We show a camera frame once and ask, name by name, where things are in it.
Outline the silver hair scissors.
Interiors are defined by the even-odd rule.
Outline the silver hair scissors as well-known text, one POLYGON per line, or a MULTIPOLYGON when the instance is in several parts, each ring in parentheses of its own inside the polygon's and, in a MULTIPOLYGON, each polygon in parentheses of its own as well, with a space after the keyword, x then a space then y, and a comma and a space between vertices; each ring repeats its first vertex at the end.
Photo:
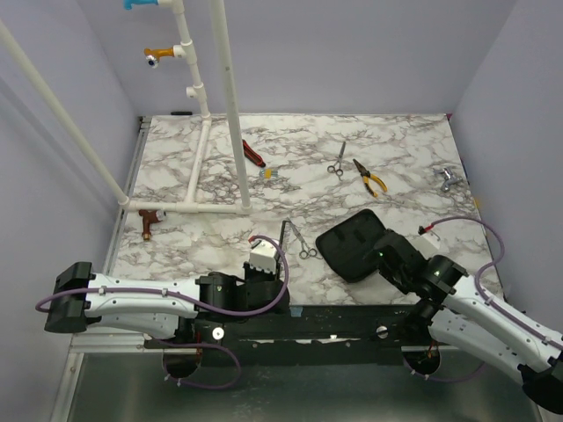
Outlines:
POLYGON ((302 260, 308 258, 317 258, 318 251, 315 248, 309 246, 297 226, 290 219, 286 219, 284 222, 289 225, 297 241, 300 243, 299 258, 302 260))

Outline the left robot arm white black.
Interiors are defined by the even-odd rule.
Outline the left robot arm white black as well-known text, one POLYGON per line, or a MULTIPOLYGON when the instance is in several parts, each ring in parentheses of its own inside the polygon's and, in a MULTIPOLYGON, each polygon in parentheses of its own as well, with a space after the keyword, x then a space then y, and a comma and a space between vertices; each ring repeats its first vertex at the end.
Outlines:
POLYGON ((244 264, 237 277, 212 272, 182 280, 128 280, 96 273, 78 261, 55 279, 35 309, 47 332, 77 334, 93 325, 168 339, 176 347, 194 340, 196 319, 244 321, 289 306, 287 271, 244 264))

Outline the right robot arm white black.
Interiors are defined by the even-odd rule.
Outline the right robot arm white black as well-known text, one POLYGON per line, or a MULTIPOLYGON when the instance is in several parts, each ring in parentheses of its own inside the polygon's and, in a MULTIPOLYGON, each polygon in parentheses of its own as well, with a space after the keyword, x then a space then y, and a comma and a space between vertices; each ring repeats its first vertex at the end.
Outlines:
POLYGON ((461 349, 518 382, 536 405, 562 412, 561 332, 491 294, 450 258, 425 255, 390 229, 369 257, 394 287, 419 298, 403 323, 411 342, 461 349))

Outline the black hair comb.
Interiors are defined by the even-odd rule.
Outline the black hair comb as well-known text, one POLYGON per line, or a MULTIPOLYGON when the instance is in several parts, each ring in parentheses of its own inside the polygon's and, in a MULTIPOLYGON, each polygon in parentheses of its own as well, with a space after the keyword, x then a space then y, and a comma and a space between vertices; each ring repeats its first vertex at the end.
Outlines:
POLYGON ((289 244, 289 219, 284 219, 281 222, 281 231, 278 240, 278 245, 282 251, 282 254, 278 254, 278 259, 277 259, 276 275, 278 278, 282 278, 285 274, 286 266, 284 264, 283 256, 287 252, 288 244, 289 244))

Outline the black zip tool case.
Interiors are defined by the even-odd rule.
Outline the black zip tool case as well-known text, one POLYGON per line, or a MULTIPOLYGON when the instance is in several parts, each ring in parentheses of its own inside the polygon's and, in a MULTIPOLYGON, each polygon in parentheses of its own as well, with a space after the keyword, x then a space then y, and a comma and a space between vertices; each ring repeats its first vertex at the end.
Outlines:
POLYGON ((364 280, 377 270, 373 255, 386 227, 370 209, 363 209, 318 236, 315 245, 329 267, 346 283, 364 280))

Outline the silver thinning scissors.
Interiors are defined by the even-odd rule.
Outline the silver thinning scissors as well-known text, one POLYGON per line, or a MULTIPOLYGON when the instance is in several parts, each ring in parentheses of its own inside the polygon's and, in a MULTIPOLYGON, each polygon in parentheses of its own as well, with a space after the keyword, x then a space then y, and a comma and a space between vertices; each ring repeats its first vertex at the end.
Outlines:
POLYGON ((327 168, 326 168, 328 173, 334 174, 338 179, 341 179, 341 177, 343 175, 342 160, 343 160, 343 156, 344 156, 346 146, 347 146, 347 142, 343 141, 341 146, 340 146, 340 151, 339 151, 339 154, 337 155, 335 162, 331 165, 328 165, 327 168))

